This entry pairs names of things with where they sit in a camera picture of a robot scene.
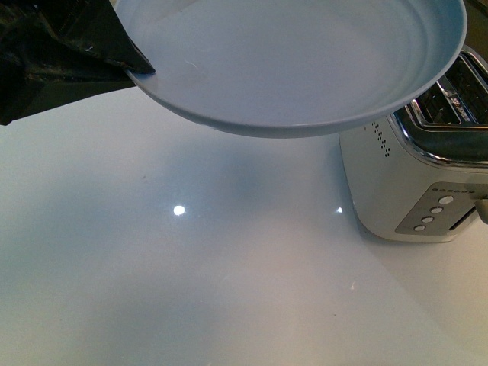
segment glossy surface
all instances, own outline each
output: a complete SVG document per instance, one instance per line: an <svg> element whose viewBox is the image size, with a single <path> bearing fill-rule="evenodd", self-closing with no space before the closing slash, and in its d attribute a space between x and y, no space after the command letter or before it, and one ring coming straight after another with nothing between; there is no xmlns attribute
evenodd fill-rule
<svg viewBox="0 0 488 366"><path fill-rule="evenodd" d="M461 0L120 0L156 69L132 75L174 112L251 136L321 135L433 84L466 34Z"/></svg>
<svg viewBox="0 0 488 366"><path fill-rule="evenodd" d="M335 134L234 136L132 88L0 154L0 364L488 364L488 226L364 233Z"/></svg>

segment chrome trim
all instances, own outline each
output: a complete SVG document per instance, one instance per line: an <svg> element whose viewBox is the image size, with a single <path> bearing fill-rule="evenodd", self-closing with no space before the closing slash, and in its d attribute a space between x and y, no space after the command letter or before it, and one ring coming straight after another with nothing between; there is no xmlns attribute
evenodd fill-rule
<svg viewBox="0 0 488 366"><path fill-rule="evenodd" d="M407 113L409 117L411 117L411 113L408 111L408 109ZM488 169L488 161L472 162L467 160L453 160L427 152L413 142L412 137L403 128L402 121L395 114L387 115L386 119L403 149L420 162L436 168L486 174L486 170Z"/></svg>

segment toaster lever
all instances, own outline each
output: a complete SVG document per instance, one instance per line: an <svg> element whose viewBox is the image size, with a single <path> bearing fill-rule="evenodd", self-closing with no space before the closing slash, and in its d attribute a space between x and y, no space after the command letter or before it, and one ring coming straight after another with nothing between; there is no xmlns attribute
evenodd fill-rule
<svg viewBox="0 0 488 366"><path fill-rule="evenodd" d="M482 198L475 202L474 206L480 215L481 221L488 225L488 199Z"/></svg>

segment toaster button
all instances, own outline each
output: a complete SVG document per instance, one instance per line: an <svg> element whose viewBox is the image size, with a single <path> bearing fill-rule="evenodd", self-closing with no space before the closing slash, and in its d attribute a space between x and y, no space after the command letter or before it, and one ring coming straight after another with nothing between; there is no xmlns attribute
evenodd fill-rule
<svg viewBox="0 0 488 366"><path fill-rule="evenodd" d="M443 207L433 207L430 209L431 214L439 214L444 210Z"/></svg>
<svg viewBox="0 0 488 366"><path fill-rule="evenodd" d="M454 197L452 196L444 196L439 198L440 204L450 204L452 201L454 201Z"/></svg>
<svg viewBox="0 0 488 366"><path fill-rule="evenodd" d="M422 218L423 223L431 223L432 221L434 221L434 217L432 216L426 216Z"/></svg>

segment light blue plate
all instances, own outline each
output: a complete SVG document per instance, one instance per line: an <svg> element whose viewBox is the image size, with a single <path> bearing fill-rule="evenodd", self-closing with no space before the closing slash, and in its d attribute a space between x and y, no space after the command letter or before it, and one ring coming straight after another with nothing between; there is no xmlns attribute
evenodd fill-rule
<svg viewBox="0 0 488 366"><path fill-rule="evenodd" d="M422 94L466 34L462 0L120 0L156 69L131 75L199 124L263 137L338 132Z"/></svg>

